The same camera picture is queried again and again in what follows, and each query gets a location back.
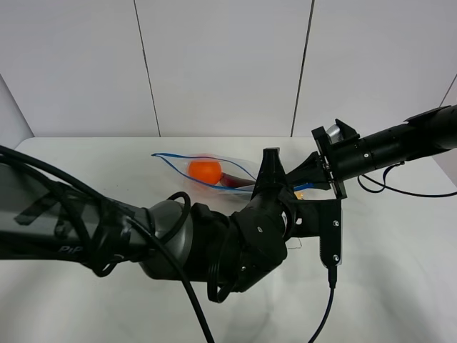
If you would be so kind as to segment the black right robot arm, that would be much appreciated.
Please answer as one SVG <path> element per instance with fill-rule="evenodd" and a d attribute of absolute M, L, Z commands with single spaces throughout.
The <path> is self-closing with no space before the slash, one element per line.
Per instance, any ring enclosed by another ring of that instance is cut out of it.
<path fill-rule="evenodd" d="M 377 169 L 444 153 L 456 148 L 456 106 L 412 116 L 404 123 L 362 137 L 336 119 L 312 131 L 317 151 L 287 174 L 293 187 L 312 184 L 346 198 L 344 182 Z"/>

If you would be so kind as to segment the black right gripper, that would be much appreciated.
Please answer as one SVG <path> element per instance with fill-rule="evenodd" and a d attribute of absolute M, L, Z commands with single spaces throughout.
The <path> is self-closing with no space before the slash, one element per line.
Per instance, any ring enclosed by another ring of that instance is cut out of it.
<path fill-rule="evenodd" d="M 360 142 L 360 138 L 332 144 L 322 126 L 314 129 L 312 135 L 318 152 L 310 154 L 287 175 L 280 160 L 280 149 L 274 147 L 263 150 L 252 199 L 270 189 L 281 190 L 287 187 L 288 183 L 294 190 L 329 190 L 332 187 L 337 199 L 347 197 L 344 182 L 356 176 L 348 166 L 358 153 L 354 145 Z"/>

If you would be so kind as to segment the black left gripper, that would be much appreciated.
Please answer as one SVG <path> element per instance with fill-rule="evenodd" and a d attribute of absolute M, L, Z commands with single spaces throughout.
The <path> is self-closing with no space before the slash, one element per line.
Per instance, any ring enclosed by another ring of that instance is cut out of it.
<path fill-rule="evenodd" d="M 263 189 L 228 218 L 229 232 L 214 260 L 214 284 L 221 293 L 247 291 L 285 260 L 295 201 L 286 187 Z"/>

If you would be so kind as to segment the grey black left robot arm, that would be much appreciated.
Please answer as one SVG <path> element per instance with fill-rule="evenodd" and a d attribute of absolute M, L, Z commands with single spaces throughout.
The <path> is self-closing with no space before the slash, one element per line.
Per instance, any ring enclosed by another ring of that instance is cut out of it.
<path fill-rule="evenodd" d="M 66 172 L 1 148 L 1 258 L 76 262 L 99 277 L 137 262 L 151 278 L 203 282 L 212 302 L 278 267 L 296 196 L 267 149 L 249 203 L 226 216 L 177 192 L 151 208 L 105 197 Z"/>

